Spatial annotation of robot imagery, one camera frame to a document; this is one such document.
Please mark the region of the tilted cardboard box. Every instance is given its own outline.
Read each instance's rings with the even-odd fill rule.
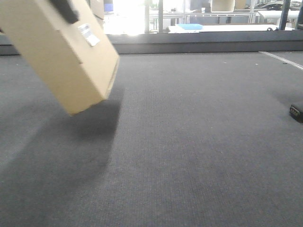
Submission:
[[[80,17],[74,24],[65,21],[49,0],[1,0],[0,24],[73,115],[108,98],[119,56],[86,1],[71,2]]]

